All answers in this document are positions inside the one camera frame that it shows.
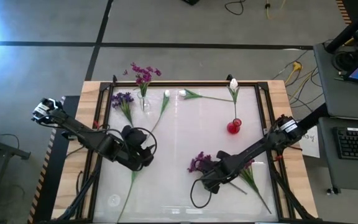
white flower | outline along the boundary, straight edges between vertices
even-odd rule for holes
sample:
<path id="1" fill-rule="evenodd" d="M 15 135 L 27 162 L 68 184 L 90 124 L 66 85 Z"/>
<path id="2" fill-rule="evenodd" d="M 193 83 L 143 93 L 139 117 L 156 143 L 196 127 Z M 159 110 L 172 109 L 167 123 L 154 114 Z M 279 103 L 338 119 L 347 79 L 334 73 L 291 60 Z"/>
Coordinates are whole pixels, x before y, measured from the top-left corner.
<path id="1" fill-rule="evenodd" d="M 186 90 L 180 90 L 179 95 L 180 96 L 186 96 Z"/>
<path id="2" fill-rule="evenodd" d="M 230 89 L 236 90 L 237 86 L 239 86 L 237 80 L 235 78 L 232 78 L 232 80 L 230 81 Z"/>

gray floor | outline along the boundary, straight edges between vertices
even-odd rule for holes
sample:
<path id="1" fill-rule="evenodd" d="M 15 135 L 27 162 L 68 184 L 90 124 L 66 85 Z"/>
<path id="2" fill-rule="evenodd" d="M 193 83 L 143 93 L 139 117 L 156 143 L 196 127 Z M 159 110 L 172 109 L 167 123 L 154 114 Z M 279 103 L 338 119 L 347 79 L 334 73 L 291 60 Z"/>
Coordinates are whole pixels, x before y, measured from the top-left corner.
<path id="1" fill-rule="evenodd" d="M 344 22 L 335 0 L 287 1 L 276 19 L 265 18 L 264 2 L 249 0 L 242 16 L 224 9 L 229 1 L 201 0 L 190 7 L 179 0 L 115 0 L 104 42 L 174 42 L 216 44 L 316 44 L 335 37 Z M 0 40 L 94 42 L 107 0 L 0 0 Z M 280 1 L 272 1 L 272 14 Z M 92 47 L 0 46 L 0 134 L 12 133 L 21 148 L 32 152 L 28 161 L 13 158 L 0 187 L 0 220 L 24 223 L 34 196 L 50 130 L 30 120 L 42 97 L 59 99 L 79 95 L 92 54 Z M 100 50 L 92 80 L 121 75 L 131 62 L 156 66 L 161 80 L 222 80 L 232 74 L 243 80 L 267 80 L 299 50 L 223 49 L 122 49 Z M 313 52 L 301 59 L 301 75 L 315 68 Z M 278 78 L 286 79 L 291 67 Z M 318 75 L 314 80 L 319 83 Z M 288 87 L 295 91 L 301 81 Z M 321 89 L 308 82 L 301 100 L 309 102 Z M 318 98 L 312 109 L 324 101 Z M 309 113 L 304 106 L 293 109 L 296 119 Z M 14 144 L 9 137 L 0 141 Z M 321 218 L 358 223 L 358 191 L 344 190 L 327 196 L 329 175 L 324 164 L 306 158 L 314 199 Z M 25 197 L 15 185 L 25 190 Z M 3 205 L 3 202 L 15 202 Z"/>

keyboard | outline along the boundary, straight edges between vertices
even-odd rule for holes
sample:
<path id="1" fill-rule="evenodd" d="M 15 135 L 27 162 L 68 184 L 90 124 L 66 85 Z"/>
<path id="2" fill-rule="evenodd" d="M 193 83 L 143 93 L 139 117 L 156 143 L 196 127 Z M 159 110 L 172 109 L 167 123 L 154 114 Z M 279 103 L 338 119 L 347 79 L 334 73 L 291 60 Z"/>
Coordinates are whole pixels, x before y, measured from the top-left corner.
<path id="1" fill-rule="evenodd" d="M 333 128 L 338 156 L 358 160 L 358 128 Z"/>

glass vase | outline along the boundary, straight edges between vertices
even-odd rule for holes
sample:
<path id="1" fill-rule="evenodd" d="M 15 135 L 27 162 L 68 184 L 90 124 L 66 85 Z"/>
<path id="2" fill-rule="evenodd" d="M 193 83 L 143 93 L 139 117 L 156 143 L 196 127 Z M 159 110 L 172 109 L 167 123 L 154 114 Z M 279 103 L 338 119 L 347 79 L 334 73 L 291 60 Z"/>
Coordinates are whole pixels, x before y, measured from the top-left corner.
<path id="1" fill-rule="evenodd" d="M 151 110 L 151 104 L 149 99 L 147 98 L 147 95 L 142 96 L 142 94 L 138 92 L 137 97 L 139 98 L 140 109 L 143 112 L 149 112 Z"/>
<path id="2" fill-rule="evenodd" d="M 234 119 L 232 122 L 227 124 L 227 131 L 229 131 L 230 134 L 237 134 L 240 131 L 241 123 L 240 119 Z"/>

white paper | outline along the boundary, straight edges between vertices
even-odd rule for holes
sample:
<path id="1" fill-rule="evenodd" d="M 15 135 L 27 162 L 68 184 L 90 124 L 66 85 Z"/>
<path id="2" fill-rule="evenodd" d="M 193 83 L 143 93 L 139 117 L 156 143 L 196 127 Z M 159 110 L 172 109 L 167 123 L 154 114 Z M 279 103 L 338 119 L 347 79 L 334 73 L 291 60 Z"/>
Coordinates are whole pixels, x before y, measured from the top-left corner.
<path id="1" fill-rule="evenodd" d="M 301 145 L 303 155 L 320 158 L 317 126 L 314 126 L 309 129 L 309 131 L 302 137 L 299 143 Z"/>

